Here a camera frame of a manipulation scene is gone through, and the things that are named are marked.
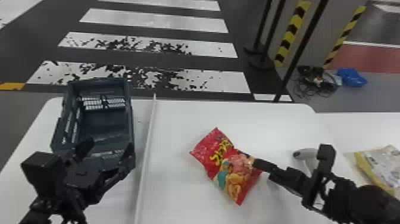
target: black pole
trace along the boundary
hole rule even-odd
[[[267,21],[268,12],[271,9],[271,3],[272,3],[272,0],[267,0],[267,3],[264,8],[264,12],[262,14],[261,23],[260,23],[260,26],[258,27],[257,36],[256,36],[254,44],[253,44],[253,49],[257,49],[258,45],[260,44],[261,35],[263,33],[264,26],[265,26],[265,21]]]
[[[265,4],[264,12],[262,13],[261,22],[260,22],[260,25],[258,26],[257,35],[255,37],[255,41],[254,41],[253,45],[252,46],[245,45],[245,47],[244,47],[245,52],[248,54],[260,54],[261,53],[261,51],[258,50],[258,46],[260,45],[261,35],[264,30],[265,22],[267,21],[268,13],[270,12],[270,9],[271,9],[271,3],[272,3],[272,0],[267,0],[267,2]]]
[[[268,56],[268,51],[270,50],[270,45],[271,45],[271,42],[272,42],[272,38],[274,37],[275,31],[276,31],[276,27],[278,26],[280,16],[282,15],[283,7],[285,7],[285,3],[286,3],[286,0],[280,0],[279,1],[277,10],[276,10],[276,13],[275,13],[275,16],[274,16],[274,20],[273,20],[273,22],[271,24],[270,32],[268,34],[267,40],[266,40],[265,45],[264,45],[264,50],[263,50],[262,56],[260,58],[261,62],[264,62],[265,59]]]
[[[279,102],[280,97],[282,96],[282,92],[285,89],[286,85],[288,84],[290,77],[292,77],[293,72],[296,69],[297,64],[299,63],[299,60],[301,58],[301,55],[304,52],[305,47],[307,46],[308,42],[310,41],[310,37],[313,34],[315,28],[317,27],[318,21],[320,20],[322,13],[324,13],[324,10],[326,8],[326,5],[328,4],[329,0],[321,0],[317,11],[315,12],[314,16],[312,17],[312,20],[310,22],[310,25],[307,28],[307,31],[304,34],[303,40],[300,43],[299,48],[296,51],[295,56],[293,57],[293,60],[285,74],[285,77],[283,78],[283,82],[278,89],[278,92],[275,96],[275,99],[273,102]]]

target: yellow and black striped pole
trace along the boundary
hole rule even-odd
[[[282,67],[286,57],[289,54],[290,46],[296,39],[296,34],[303,25],[303,19],[306,12],[310,8],[311,2],[301,1],[297,4],[295,12],[290,20],[287,27],[285,36],[283,37],[282,43],[278,49],[278,53],[275,56],[275,66]]]
[[[335,58],[336,54],[338,53],[338,50],[342,47],[343,43],[346,41],[347,37],[349,36],[351,30],[355,27],[357,24],[358,19],[360,18],[361,14],[365,11],[367,7],[366,6],[360,6],[355,10],[354,16],[351,19],[350,23],[347,24],[346,28],[343,30],[342,35],[340,38],[336,41],[335,47],[332,49],[332,51],[329,53],[328,57],[326,58],[324,62],[324,69],[327,69],[330,65],[330,63],[333,61]]]

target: red floor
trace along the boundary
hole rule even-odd
[[[353,67],[358,71],[400,74],[400,49],[343,45],[329,69]]]

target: snack package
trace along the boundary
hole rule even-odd
[[[254,158],[234,148],[218,128],[212,130],[190,152],[207,171],[207,176],[241,205],[261,171],[252,167]]]

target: white painted stripe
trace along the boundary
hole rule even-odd
[[[43,0],[1,0],[0,29]]]
[[[192,10],[220,11],[218,2],[203,0],[101,0],[104,2],[121,2],[139,5],[154,5],[163,7],[189,8]]]
[[[253,94],[255,100],[272,101],[275,94]],[[293,102],[289,95],[282,95],[279,102]]]
[[[374,4],[374,6],[379,8],[380,10],[387,12],[387,13],[400,13],[400,7],[396,7],[393,5]]]
[[[360,46],[375,46],[378,48],[400,48],[400,45],[385,44],[385,43],[367,43],[367,42],[358,42],[358,41],[345,41],[344,44],[360,45]]]
[[[180,15],[137,13],[116,10],[90,9],[80,20],[85,23],[103,23],[119,26],[140,26],[177,30],[228,33],[224,20]]]
[[[70,32],[58,46],[237,58],[232,43]]]
[[[181,91],[250,94],[245,75],[238,71],[177,69],[139,66],[97,66],[90,63],[57,64],[44,61],[28,84],[66,85],[71,80],[93,77],[126,77],[139,89],[167,88]]]
[[[372,0],[374,2],[396,2],[396,3],[400,3],[400,0]]]

